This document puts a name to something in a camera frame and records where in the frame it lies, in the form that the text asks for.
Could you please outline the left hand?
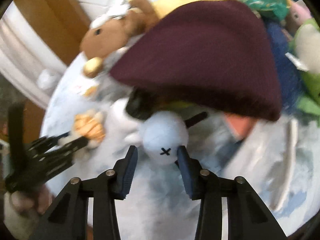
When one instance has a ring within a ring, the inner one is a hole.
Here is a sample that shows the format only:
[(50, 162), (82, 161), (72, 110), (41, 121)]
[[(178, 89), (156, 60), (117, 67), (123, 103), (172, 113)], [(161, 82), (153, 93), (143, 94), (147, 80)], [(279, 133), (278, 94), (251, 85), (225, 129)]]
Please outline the left hand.
[(45, 185), (32, 194), (19, 191), (5, 193), (4, 226), (11, 236), (14, 239), (29, 239), (53, 199), (53, 194)]

